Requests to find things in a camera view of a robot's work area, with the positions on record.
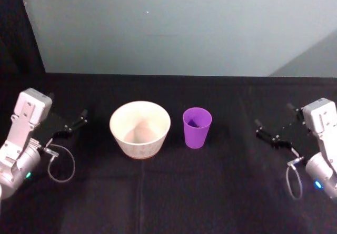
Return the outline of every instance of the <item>plastic cup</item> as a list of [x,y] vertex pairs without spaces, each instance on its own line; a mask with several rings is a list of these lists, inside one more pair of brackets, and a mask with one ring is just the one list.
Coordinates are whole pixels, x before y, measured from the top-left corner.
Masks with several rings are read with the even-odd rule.
[[171,126],[167,111],[149,101],[133,101],[118,108],[110,118],[110,131],[122,151],[134,159],[154,156]]
[[183,114],[185,143],[192,149],[201,148],[212,123],[212,115],[205,109],[193,107]]

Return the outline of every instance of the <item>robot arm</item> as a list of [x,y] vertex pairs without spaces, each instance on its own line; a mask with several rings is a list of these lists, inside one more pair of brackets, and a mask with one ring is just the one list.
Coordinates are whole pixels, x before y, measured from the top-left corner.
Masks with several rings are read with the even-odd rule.
[[50,97],[32,88],[20,93],[11,116],[12,126],[0,148],[0,200],[20,187],[39,163],[40,153],[49,153],[53,159],[58,156],[47,148],[53,139],[69,137],[87,123],[86,110],[72,125],[56,114],[49,114],[52,103]]
[[337,202],[337,111],[333,101],[321,98],[301,109],[291,107],[296,121],[275,135],[267,133],[257,121],[259,139],[279,149],[288,148],[295,159],[288,166],[302,164],[316,186]]

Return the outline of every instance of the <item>black tablecloth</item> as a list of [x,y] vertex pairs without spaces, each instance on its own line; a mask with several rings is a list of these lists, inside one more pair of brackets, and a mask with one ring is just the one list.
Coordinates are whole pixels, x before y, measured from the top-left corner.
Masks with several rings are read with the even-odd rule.
[[[2,202],[0,233],[337,233],[337,206],[304,170],[303,198],[293,201],[285,183],[292,156],[257,140],[254,124],[259,118],[279,128],[293,119],[287,103],[337,100],[336,86],[334,79],[309,78],[1,76],[1,142],[25,88],[54,92],[53,112],[70,120],[87,106],[95,110],[65,143],[76,158],[74,179],[52,182],[43,156]],[[147,160],[123,154],[108,127],[112,112],[134,100],[158,103],[171,117],[162,149]],[[199,150],[183,138],[182,114],[193,106],[213,116]]]

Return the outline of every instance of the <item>purple cup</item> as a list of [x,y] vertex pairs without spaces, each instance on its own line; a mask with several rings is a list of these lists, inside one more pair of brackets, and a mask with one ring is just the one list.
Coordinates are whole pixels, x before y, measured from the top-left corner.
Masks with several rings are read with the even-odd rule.
[[209,132],[212,115],[207,110],[193,107],[183,114],[185,143],[192,149],[201,148]]

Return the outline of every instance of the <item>bowl rim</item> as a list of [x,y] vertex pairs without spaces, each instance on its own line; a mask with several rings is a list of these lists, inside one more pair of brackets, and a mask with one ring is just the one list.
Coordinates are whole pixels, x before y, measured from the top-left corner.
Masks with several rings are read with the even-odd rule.
[[[165,132],[162,133],[162,134],[160,135],[160,137],[158,137],[158,138],[155,139],[155,140],[146,142],[146,143],[131,143],[131,142],[124,141],[124,140],[120,139],[119,137],[117,137],[117,136],[113,133],[113,130],[112,130],[112,128],[111,128],[111,122],[112,122],[112,120],[113,120],[114,115],[116,114],[116,112],[117,112],[118,110],[122,109],[124,106],[130,105],[130,104],[133,104],[133,103],[149,103],[149,104],[151,104],[151,105],[155,105],[155,106],[159,107],[160,109],[162,109],[162,110],[166,113],[166,115],[167,115],[167,117],[168,117],[168,127],[167,127],[167,129],[165,130]],[[131,146],[146,146],[146,145],[150,145],[150,144],[152,144],[152,143],[155,143],[155,142],[161,140],[162,138],[165,138],[165,137],[166,137],[167,133],[168,133],[169,130],[170,130],[170,127],[171,127],[171,118],[170,118],[169,113],[166,111],[166,109],[164,109],[162,106],[160,106],[159,104],[156,104],[156,103],[154,103],[154,102],[152,102],[152,101],[144,101],[144,100],[131,101],[131,102],[129,102],[129,103],[123,104],[122,106],[120,106],[117,110],[115,110],[115,111],[112,113],[112,115],[111,115],[111,117],[110,117],[110,120],[109,120],[109,128],[110,128],[110,132],[111,132],[111,134],[114,136],[114,138],[118,139],[118,140],[119,140],[120,142],[122,142],[122,143],[125,143],[125,144],[127,144],[127,145],[131,145]]]

